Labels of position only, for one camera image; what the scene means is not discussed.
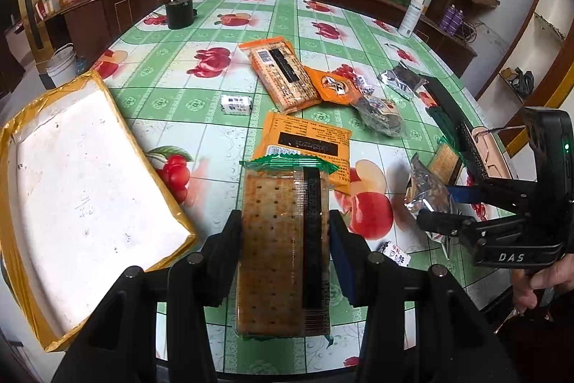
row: green leaf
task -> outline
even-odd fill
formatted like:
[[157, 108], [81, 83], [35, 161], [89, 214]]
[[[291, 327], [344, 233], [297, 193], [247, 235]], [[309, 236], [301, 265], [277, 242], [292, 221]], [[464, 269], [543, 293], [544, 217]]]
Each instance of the green leaf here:
[[171, 145], [160, 146], [160, 147], [154, 148], [153, 150], [151, 150], [147, 153], [148, 154], [159, 154], [159, 155], [162, 155], [165, 159], [168, 159], [170, 156], [177, 154], [179, 156], [183, 156], [187, 162], [193, 161], [193, 158], [191, 157], [191, 155], [187, 151], [185, 151], [184, 149], [179, 148], [179, 146], [171, 146]]

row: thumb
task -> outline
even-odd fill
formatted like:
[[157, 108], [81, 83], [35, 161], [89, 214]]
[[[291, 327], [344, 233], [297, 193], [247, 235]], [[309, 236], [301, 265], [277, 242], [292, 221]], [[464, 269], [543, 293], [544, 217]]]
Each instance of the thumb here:
[[532, 289], [551, 288], [563, 282], [572, 281], [574, 277], [574, 256], [565, 255], [550, 268], [539, 271], [530, 280]]

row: round snack in plastic bag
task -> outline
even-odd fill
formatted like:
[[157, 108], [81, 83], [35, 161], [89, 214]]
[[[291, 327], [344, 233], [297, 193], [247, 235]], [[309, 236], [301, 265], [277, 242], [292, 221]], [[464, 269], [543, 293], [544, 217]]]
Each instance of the round snack in plastic bag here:
[[394, 101], [367, 94], [352, 105], [359, 111], [363, 122], [371, 129], [388, 136], [403, 134], [403, 118]]

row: human hand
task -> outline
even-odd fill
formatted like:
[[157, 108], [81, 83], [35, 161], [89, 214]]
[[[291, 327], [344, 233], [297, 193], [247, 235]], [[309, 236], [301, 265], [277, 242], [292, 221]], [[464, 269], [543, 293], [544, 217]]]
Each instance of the human hand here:
[[566, 254], [551, 267], [530, 277], [525, 270], [512, 270], [510, 282], [513, 286], [513, 301], [516, 309], [524, 313], [527, 308], [535, 308], [538, 299], [535, 289], [556, 286], [558, 292], [574, 289], [574, 254]]

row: black canister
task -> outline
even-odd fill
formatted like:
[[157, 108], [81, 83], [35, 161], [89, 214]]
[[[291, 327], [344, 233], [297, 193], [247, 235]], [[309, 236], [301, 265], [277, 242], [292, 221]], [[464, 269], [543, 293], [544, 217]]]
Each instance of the black canister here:
[[165, 3], [169, 29], [182, 29], [193, 23], [193, 4], [191, 0], [171, 0]]

